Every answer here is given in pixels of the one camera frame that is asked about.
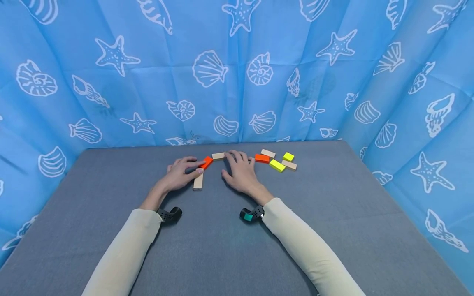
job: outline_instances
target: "blue curtain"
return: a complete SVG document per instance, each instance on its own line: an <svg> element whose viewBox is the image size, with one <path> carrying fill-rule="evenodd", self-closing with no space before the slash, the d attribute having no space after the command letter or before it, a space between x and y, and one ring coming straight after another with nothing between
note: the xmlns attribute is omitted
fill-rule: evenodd
<svg viewBox="0 0 474 296"><path fill-rule="evenodd" d="M0 266L84 149L343 139L474 292L473 18L467 0L3 0Z"/></svg>

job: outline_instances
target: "beige sleeve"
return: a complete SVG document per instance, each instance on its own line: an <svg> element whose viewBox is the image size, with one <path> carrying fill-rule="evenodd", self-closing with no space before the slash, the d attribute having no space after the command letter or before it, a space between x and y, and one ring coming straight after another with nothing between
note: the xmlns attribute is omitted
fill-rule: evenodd
<svg viewBox="0 0 474 296"><path fill-rule="evenodd" d="M156 212L133 210L97 264L82 296L127 296L162 221Z"/></svg>
<svg viewBox="0 0 474 296"><path fill-rule="evenodd" d="M303 220L279 198L264 206L263 222L310 278L321 295L365 296L342 262Z"/></svg>

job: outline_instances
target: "gray felt surface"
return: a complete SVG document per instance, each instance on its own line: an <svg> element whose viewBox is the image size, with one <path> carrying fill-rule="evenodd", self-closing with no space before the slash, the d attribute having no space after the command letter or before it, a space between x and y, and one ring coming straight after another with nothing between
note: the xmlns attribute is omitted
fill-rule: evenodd
<svg viewBox="0 0 474 296"><path fill-rule="evenodd" d="M257 163L261 182L332 247L368 296L469 293L343 141L193 145L85 151L0 270L1 296L80 295L130 212L175 158L262 148L296 155L296 172ZM181 220L162 226L131 295L316 295L262 223L255 204L226 187L224 161L167 197Z"/></svg>

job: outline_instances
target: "orange block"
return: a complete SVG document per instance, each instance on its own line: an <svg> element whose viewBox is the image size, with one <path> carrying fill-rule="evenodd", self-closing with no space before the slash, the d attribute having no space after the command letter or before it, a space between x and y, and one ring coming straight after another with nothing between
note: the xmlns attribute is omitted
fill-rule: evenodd
<svg viewBox="0 0 474 296"><path fill-rule="evenodd" d="M255 161L256 162L269 163L270 162L270 156L263 155L263 154L255 154Z"/></svg>
<svg viewBox="0 0 474 296"><path fill-rule="evenodd" d="M212 159L212 157L206 156L206 158L204 159L204 161L205 161L206 163L203 164L203 165L200 165L199 167L200 167L200 168L203 168L204 170L206 170L207 167L210 166L210 164L211 164L214 160Z"/></svg>

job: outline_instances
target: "block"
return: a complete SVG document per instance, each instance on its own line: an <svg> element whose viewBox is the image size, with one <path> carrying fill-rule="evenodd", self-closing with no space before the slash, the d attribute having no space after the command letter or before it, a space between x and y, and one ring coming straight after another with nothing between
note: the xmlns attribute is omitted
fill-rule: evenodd
<svg viewBox="0 0 474 296"><path fill-rule="evenodd" d="M276 161L275 159L272 159L272 161L269 163L269 165L274 168L275 170L282 172L285 170L285 166Z"/></svg>
<svg viewBox="0 0 474 296"><path fill-rule="evenodd" d="M289 161L289 162L292 162L293 161L293 158L295 158L295 156L289 152L285 153L285 155L283 155L283 159L286 160L286 161Z"/></svg>
<svg viewBox="0 0 474 296"><path fill-rule="evenodd" d="M213 153L212 154L212 159L215 160L215 161L221 161L225 158L224 156L224 153L221 152L221 153Z"/></svg>
<svg viewBox="0 0 474 296"><path fill-rule="evenodd" d="M268 151L268 150L265 150L265 149L262 149L260 154L270 156L271 158L275 158L275 155L276 155L274 152L271 152L271 151Z"/></svg>
<svg viewBox="0 0 474 296"><path fill-rule="evenodd" d="M256 162L262 162L262 163L269 163L270 162L270 156L263 155L263 154L255 154L255 161Z"/></svg>
<svg viewBox="0 0 474 296"><path fill-rule="evenodd" d="M203 168L204 170L206 170L207 167L210 166L210 164L211 164L214 160L212 159L212 157L206 156L206 158L204 159L204 161L205 161L206 163L203 164L203 165L200 165L199 167L200 167L200 168Z"/></svg>
<svg viewBox="0 0 474 296"><path fill-rule="evenodd" d="M204 178L204 173L202 173L199 177L194 179L194 185L192 187L192 190L194 191L201 191L202 190L202 180Z"/></svg>
<svg viewBox="0 0 474 296"><path fill-rule="evenodd" d="M296 163L289 162L286 160L282 160L282 165L287 167L289 170L296 170L296 167L298 166Z"/></svg>

